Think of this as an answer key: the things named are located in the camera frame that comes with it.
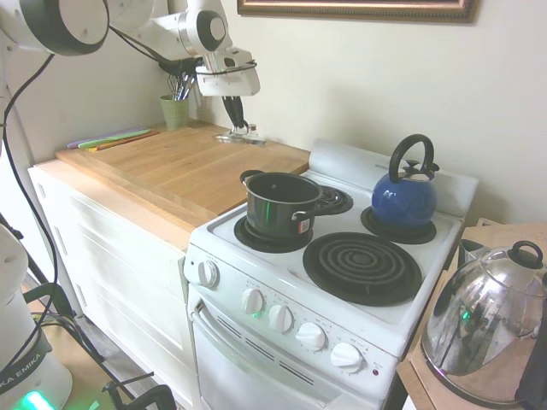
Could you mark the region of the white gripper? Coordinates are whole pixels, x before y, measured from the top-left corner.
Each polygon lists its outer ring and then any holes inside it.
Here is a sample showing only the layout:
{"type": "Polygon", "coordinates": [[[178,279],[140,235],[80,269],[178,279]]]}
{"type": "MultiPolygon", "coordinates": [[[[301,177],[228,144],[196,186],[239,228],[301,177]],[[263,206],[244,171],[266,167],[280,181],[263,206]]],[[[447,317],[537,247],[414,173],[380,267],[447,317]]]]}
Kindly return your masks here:
{"type": "Polygon", "coordinates": [[[261,89],[256,64],[251,63],[224,73],[212,73],[205,66],[200,66],[196,68],[196,74],[200,93],[205,97],[223,97],[222,102],[232,125],[246,128],[248,125],[244,120],[240,97],[254,96],[261,89]]]}

